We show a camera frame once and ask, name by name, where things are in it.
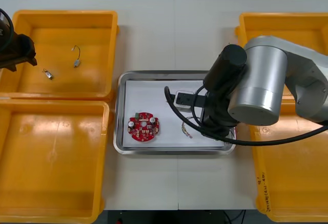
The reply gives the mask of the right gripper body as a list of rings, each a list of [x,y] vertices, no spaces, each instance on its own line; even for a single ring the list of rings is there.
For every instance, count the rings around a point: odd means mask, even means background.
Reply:
[[[221,98],[208,91],[202,110],[202,126],[216,135],[227,137],[230,130],[239,124],[228,113],[228,106],[229,100],[227,98]]]

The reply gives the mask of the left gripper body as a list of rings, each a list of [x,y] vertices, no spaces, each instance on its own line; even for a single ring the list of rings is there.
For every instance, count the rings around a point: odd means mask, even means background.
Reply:
[[[24,34],[14,33],[14,37],[4,49],[1,50],[1,68],[10,64],[27,62],[27,55],[35,54],[34,42]]]

